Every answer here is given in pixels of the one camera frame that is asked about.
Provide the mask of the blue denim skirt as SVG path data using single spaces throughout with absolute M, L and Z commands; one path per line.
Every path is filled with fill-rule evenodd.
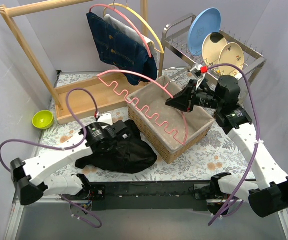
M 101 62 L 157 79 L 155 59 L 145 47 L 94 13 L 89 12 L 86 17 Z

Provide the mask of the pink hanger front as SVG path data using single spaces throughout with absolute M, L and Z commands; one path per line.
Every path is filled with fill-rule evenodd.
M 145 45 L 145 48 L 147 50 L 147 53 L 148 53 L 148 56 L 151 58 L 152 55 L 151 55 L 151 52 L 150 52 L 150 49 L 148 47 L 148 44 L 147 42 L 145 41 L 145 39 L 143 38 L 142 34 L 139 32 L 139 30 L 135 27 L 135 25 L 124 15 L 122 14 L 120 11 L 116 10 L 115 8 L 113 7 L 110 7 L 106 4 L 101 4 L 101 3 L 98 3 L 98 4 L 94 4 L 92 5 L 90 8 L 89 8 L 89 12 L 91 12 L 92 8 L 94 7 L 105 7 L 105 8 L 108 8 L 112 11 L 114 11 L 115 13 L 117 13 L 118 15 L 120 15 L 131 27 L 132 29 L 136 32 L 136 34 L 139 36 L 139 38 L 141 39 L 141 41 L 143 42 L 143 44 Z

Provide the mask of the black garment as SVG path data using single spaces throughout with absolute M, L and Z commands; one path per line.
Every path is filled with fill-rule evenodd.
M 132 120 L 124 122 L 132 133 L 132 139 L 128 143 L 120 143 L 107 153 L 94 153 L 75 162 L 75 167 L 84 169 L 86 166 L 94 166 L 101 170 L 135 174 L 153 166 L 157 155 L 153 149 L 141 140 L 140 131 Z

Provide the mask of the yellow hanger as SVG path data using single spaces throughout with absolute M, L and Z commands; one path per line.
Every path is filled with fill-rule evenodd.
M 161 41 L 159 40 L 158 36 L 154 32 L 154 30 L 151 28 L 151 26 L 147 23 L 147 21 L 145 19 L 143 19 L 137 12 L 135 12 L 134 10 L 129 8 L 128 6 L 120 4 L 120 3 L 115 3 L 115 4 L 110 3 L 110 4 L 108 4 L 108 6 L 122 7 L 124 9 L 128 10 L 129 12 L 131 12 L 134 16 L 136 16 L 141 21 L 141 23 L 148 29 L 148 31 L 152 34 L 152 36 L 155 38 L 155 40 L 157 41 L 157 43 L 159 45 L 159 50 L 157 50 L 156 48 L 155 48 L 155 50 L 157 50 L 161 54 L 164 54 L 164 50 L 163 50 Z

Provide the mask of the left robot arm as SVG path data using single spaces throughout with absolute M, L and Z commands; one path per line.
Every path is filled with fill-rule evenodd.
M 23 206 L 31 205 L 49 195 L 71 195 L 85 200 L 90 194 L 89 182 L 80 174 L 65 177 L 51 175 L 57 170 L 93 154 L 110 153 L 117 144 L 129 139 L 130 130 L 124 122 L 112 125 L 91 123 L 74 134 L 58 150 L 10 163 L 11 180 L 15 193 Z

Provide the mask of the pink hanger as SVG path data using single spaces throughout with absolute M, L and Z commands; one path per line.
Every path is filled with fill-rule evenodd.
M 138 108 L 137 105 L 139 104 L 139 99 L 137 97 L 133 97 L 131 100 L 128 100 L 128 96 L 130 95 L 128 90 L 124 89 L 121 92 L 117 92 L 116 88 L 118 87 L 118 83 L 114 80 L 112 81 L 110 84 L 105 83 L 102 79 L 101 76 L 104 76 L 108 73 L 122 73 L 122 74 L 130 74 L 130 75 L 134 75 L 134 76 L 138 76 L 140 78 L 146 79 L 149 82 L 155 84 L 156 86 L 158 86 L 161 90 L 163 90 L 171 99 L 174 98 L 174 96 L 166 89 L 166 86 L 162 86 L 161 84 L 157 83 L 155 80 L 152 80 L 151 78 L 144 76 L 142 74 L 139 74 L 137 72 L 133 72 L 133 71 L 128 71 L 128 70 L 120 70 L 120 69 L 110 69 L 104 72 L 101 72 L 99 74 L 96 75 L 96 77 L 98 78 L 99 81 L 101 81 L 106 87 L 111 87 L 113 84 L 115 85 L 113 87 L 113 93 L 116 94 L 117 96 L 123 96 L 123 100 L 130 105 L 134 105 L 135 109 L 138 112 L 141 112 L 143 115 L 145 115 L 146 118 L 152 120 L 154 119 L 154 123 L 159 126 L 159 127 L 163 127 L 163 130 L 165 133 L 167 133 L 168 135 L 171 135 L 174 133 L 174 135 L 172 136 L 174 140 L 176 140 L 178 143 L 180 143 L 181 145 L 186 144 L 187 142 L 187 138 L 188 138 L 188 124 L 187 124 L 187 120 L 186 117 L 184 115 L 183 112 L 181 112 L 182 118 L 183 118 L 183 122 L 184 122 L 184 129 L 185 129 L 185 135 L 183 138 L 183 141 L 179 141 L 176 136 L 178 135 L 178 130 L 177 129 L 172 129 L 171 131 L 168 131 L 167 128 L 169 127 L 169 122 L 168 121 L 163 121 L 162 123 L 158 123 L 158 119 L 160 118 L 160 115 L 156 112 L 153 115 L 148 115 L 148 112 L 150 110 L 150 107 L 147 105 L 142 106 L 141 108 Z
M 147 50 L 147 53 L 148 53 L 148 56 L 151 58 L 152 55 L 151 55 L 151 52 L 150 52 L 150 49 L 148 47 L 148 44 L 147 42 L 145 41 L 145 39 L 143 38 L 142 34 L 139 32 L 139 30 L 135 27 L 135 25 L 124 15 L 122 14 L 120 11 L 116 10 L 115 8 L 113 7 L 110 7 L 106 4 L 101 4 L 101 3 L 98 3 L 98 4 L 94 4 L 92 5 L 90 8 L 89 8 L 89 12 L 91 12 L 92 8 L 94 7 L 105 7 L 105 8 L 108 8 L 112 11 L 114 11 L 115 13 L 117 13 L 118 15 L 120 15 L 131 27 L 132 29 L 136 32 L 136 34 L 139 36 L 139 38 L 141 39 L 141 41 L 143 42 L 143 44 L 145 45 L 145 48 Z

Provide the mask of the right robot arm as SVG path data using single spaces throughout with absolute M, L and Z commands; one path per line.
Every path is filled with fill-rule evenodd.
M 240 87 L 236 78 L 223 75 L 211 90 L 203 82 L 190 80 L 179 93 L 166 100 L 166 105 L 182 112 L 194 106 L 213 109 L 215 121 L 235 143 L 245 160 L 251 164 L 255 183 L 237 179 L 228 172 L 214 175 L 210 194 L 221 199 L 231 195 L 249 203 L 261 218 L 288 208 L 288 174 L 272 158 L 260 139 L 248 113 L 238 104 Z

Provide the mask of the white skirt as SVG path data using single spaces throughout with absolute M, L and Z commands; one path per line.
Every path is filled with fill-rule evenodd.
M 126 36 L 128 36 L 132 40 L 136 41 L 137 43 L 142 44 L 142 46 L 145 46 L 145 44 L 143 43 L 143 41 L 141 40 L 139 35 L 131 27 L 128 27 L 127 25 L 123 24 L 122 22 L 116 20 L 115 18 L 111 17 L 109 14 L 105 14 L 103 19 L 105 22 L 110 24 L 116 30 L 122 32 L 123 34 L 125 34 Z M 146 43 L 150 49 L 151 54 L 154 56 L 154 59 L 158 60 L 158 54 L 154 48 L 155 44 L 153 43 L 153 41 L 150 40 L 149 38 L 145 37 L 145 36 L 143 36 L 143 39 L 146 41 Z

